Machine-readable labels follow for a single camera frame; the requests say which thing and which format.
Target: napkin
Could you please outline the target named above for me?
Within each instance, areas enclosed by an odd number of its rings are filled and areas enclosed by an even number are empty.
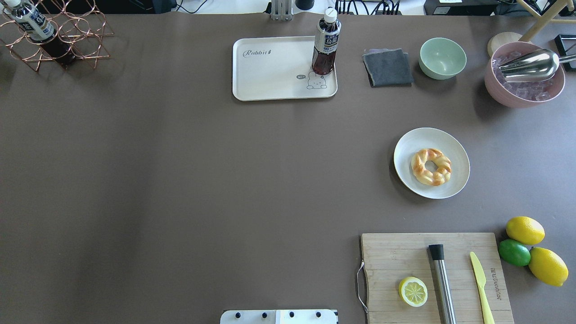
[[[408,65],[408,53],[402,52],[401,48],[388,50],[369,50],[362,56],[366,71],[370,78],[371,86],[383,86],[391,84],[410,84],[414,82],[410,66]]]

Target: metal scoop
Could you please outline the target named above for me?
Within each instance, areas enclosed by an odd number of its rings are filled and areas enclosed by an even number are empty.
[[[558,57],[543,48],[500,65],[506,82],[535,82],[552,78],[560,64],[576,60],[576,54]]]

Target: lemon slice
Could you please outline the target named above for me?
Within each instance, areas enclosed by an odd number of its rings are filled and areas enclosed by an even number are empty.
[[[413,307],[420,307],[428,300],[426,285],[416,277],[402,279],[398,286],[398,292],[402,300]]]

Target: black muddler tip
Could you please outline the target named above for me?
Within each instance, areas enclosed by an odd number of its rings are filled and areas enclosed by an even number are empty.
[[[432,260],[444,260],[444,244],[428,245]]]

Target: white plate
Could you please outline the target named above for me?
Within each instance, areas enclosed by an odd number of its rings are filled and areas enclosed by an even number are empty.
[[[412,174],[412,156],[421,149],[436,148],[452,162],[450,181],[440,186],[420,183]],[[462,145],[445,131],[423,127],[407,132],[396,144],[394,166],[400,180],[415,193],[432,199],[444,199],[459,193],[470,177],[470,160]]]
[[[312,71],[314,36],[243,38],[232,48],[232,93],[242,101],[328,98],[336,70]]]

